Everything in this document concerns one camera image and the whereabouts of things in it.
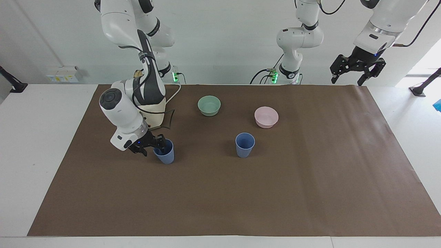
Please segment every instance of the pink bowl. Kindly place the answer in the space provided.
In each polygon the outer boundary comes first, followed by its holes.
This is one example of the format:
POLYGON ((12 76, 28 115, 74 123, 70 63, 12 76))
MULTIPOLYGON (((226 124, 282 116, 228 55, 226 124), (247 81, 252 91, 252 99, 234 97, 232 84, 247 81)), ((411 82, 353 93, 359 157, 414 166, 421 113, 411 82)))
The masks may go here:
POLYGON ((254 112, 256 123, 261 128, 272 128, 279 120, 279 114, 270 107, 260 107, 254 112))

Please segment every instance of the robotic arm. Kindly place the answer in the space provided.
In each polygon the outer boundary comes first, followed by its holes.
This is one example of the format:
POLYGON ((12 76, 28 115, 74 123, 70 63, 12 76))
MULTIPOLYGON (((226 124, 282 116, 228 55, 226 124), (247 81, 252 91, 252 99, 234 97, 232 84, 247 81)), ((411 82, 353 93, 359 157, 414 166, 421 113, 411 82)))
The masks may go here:
POLYGON ((299 48, 313 48, 323 42, 323 31, 318 25, 320 7, 317 0, 298 0, 295 15, 301 27, 283 29, 277 35, 277 44, 283 49, 282 63, 277 65, 278 80, 282 84, 295 84, 303 60, 299 48))
POLYGON ((354 41, 355 48, 349 57, 340 54, 330 69, 332 83, 340 75, 350 71, 362 71, 358 80, 361 86, 371 77, 378 77, 386 62, 381 58, 384 51, 393 46, 427 0, 360 0, 374 10, 374 14, 354 41))
POLYGON ((145 147, 165 148, 163 135, 155 137, 150 127, 160 126, 165 111, 165 86, 148 37, 157 45, 171 46, 174 38, 168 27, 160 29, 159 19, 147 13, 152 11, 150 0, 101 0, 95 6, 101 13, 106 37, 120 48, 138 52, 144 75, 117 81, 100 97, 105 116, 117 127, 111 143, 120 150, 130 149, 145 156, 145 147), (138 26, 150 30, 146 33, 138 26))

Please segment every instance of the blue cup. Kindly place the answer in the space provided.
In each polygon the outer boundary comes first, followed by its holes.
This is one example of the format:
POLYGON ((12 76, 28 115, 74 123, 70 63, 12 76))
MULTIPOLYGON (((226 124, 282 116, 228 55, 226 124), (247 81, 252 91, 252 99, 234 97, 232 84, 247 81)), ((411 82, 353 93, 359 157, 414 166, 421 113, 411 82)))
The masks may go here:
POLYGON ((241 158, 246 158, 253 150, 256 140, 249 133, 241 133, 236 136, 236 151, 237 155, 241 158))
POLYGON ((173 163, 175 160, 175 150, 173 142, 165 139, 165 150, 162 152, 159 148, 153 148, 155 155, 166 165, 173 163))

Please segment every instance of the electrical socket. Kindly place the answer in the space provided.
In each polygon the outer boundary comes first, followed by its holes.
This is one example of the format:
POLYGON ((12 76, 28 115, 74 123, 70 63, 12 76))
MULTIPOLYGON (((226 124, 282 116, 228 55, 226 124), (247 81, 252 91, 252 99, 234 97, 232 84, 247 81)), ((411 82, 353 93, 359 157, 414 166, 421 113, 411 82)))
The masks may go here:
POLYGON ((79 83, 79 80, 82 78, 76 66, 52 68, 46 77, 51 83, 79 83))
POLYGON ((178 73, 179 71, 178 71, 178 67, 177 66, 173 66, 173 72, 172 72, 172 75, 173 75, 173 81, 175 82, 175 83, 179 83, 179 75, 177 75, 176 73, 178 73))

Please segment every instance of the bowl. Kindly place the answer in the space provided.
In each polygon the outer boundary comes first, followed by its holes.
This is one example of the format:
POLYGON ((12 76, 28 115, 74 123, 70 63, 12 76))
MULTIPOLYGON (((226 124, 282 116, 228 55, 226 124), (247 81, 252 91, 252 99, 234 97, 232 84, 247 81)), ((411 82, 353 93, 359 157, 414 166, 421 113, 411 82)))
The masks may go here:
POLYGON ((204 96, 199 99, 198 108, 205 116, 215 116, 221 108, 221 101, 215 96, 204 96))
POLYGON ((261 128, 272 128, 279 120, 279 114, 270 107, 260 107, 254 112, 256 123, 261 128))

